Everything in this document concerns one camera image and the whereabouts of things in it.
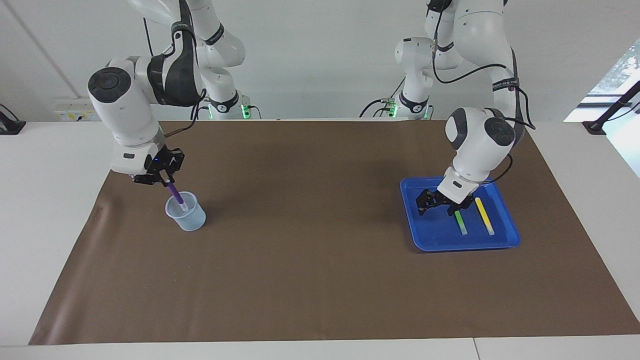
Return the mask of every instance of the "white wall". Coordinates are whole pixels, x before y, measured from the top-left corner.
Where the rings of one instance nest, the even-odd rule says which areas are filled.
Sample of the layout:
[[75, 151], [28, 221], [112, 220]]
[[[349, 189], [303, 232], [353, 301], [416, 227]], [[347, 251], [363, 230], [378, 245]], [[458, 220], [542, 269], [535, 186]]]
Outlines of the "white wall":
[[[231, 69], [237, 86], [269, 118], [357, 116], [370, 100], [390, 95], [402, 78], [394, 60], [397, 41], [424, 36], [424, 1], [214, 4], [225, 27], [247, 48], [247, 61]], [[508, 38], [534, 120], [566, 118], [640, 37], [639, 12], [637, 0], [509, 2]], [[111, 57], [147, 54], [141, 18], [126, 0], [0, 0], [0, 19], [0, 101], [26, 120], [54, 119], [56, 98], [86, 96], [88, 78]], [[27, 44], [29, 37], [15, 25], [21, 22], [45, 55]], [[154, 49], [164, 49], [168, 30], [150, 28]], [[47, 64], [47, 56], [54, 65]], [[469, 69], [465, 64], [441, 76]], [[432, 100], [439, 118], [458, 106], [490, 106], [490, 80], [478, 74], [437, 85]], [[161, 119], [188, 117], [184, 109], [154, 111]]]

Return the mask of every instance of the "table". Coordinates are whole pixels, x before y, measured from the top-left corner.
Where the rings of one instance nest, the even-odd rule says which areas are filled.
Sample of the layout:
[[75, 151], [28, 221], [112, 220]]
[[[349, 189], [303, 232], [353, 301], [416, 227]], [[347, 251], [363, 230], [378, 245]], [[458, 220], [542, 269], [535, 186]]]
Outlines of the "table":
[[[640, 180], [605, 137], [588, 135], [581, 124], [540, 123], [532, 137], [640, 318]], [[640, 353], [640, 336], [23, 347], [108, 173], [111, 144], [98, 122], [29, 123], [20, 136], [0, 138], [0, 359], [632, 359]]]

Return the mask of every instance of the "yellow marker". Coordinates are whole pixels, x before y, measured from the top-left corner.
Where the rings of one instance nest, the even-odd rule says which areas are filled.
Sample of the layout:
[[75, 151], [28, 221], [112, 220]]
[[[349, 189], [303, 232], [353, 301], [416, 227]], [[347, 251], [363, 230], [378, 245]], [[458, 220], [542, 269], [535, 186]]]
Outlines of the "yellow marker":
[[493, 226], [491, 225], [491, 221], [489, 221], [489, 215], [487, 215], [486, 210], [484, 209], [484, 205], [482, 200], [479, 197], [476, 197], [476, 205], [478, 207], [478, 211], [480, 211], [480, 216], [484, 221], [484, 225], [486, 226], [486, 230], [489, 232], [489, 235], [495, 235], [495, 231], [493, 230]]

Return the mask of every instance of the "purple marker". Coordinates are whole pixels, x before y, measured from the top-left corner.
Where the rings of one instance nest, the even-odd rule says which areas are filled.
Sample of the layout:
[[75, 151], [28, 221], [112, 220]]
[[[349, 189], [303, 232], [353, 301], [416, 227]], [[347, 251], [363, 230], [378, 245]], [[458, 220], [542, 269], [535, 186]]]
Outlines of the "purple marker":
[[171, 182], [171, 180], [167, 180], [166, 184], [167, 184], [167, 187], [169, 188], [169, 191], [171, 191], [171, 194], [173, 195], [173, 197], [175, 197], [175, 200], [180, 205], [180, 208], [183, 211], [188, 211], [189, 210], [189, 206], [187, 206], [187, 204], [184, 203], [184, 199], [182, 198], [182, 196], [180, 196], [180, 193], [175, 188], [175, 185]]

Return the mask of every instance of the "window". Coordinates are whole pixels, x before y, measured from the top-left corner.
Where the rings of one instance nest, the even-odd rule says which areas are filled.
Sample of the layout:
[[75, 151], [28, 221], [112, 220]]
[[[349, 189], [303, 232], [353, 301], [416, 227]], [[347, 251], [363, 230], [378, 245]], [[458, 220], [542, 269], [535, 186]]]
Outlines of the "window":
[[582, 104], [612, 104], [639, 80], [640, 40], [622, 56], [601, 82], [589, 92]]

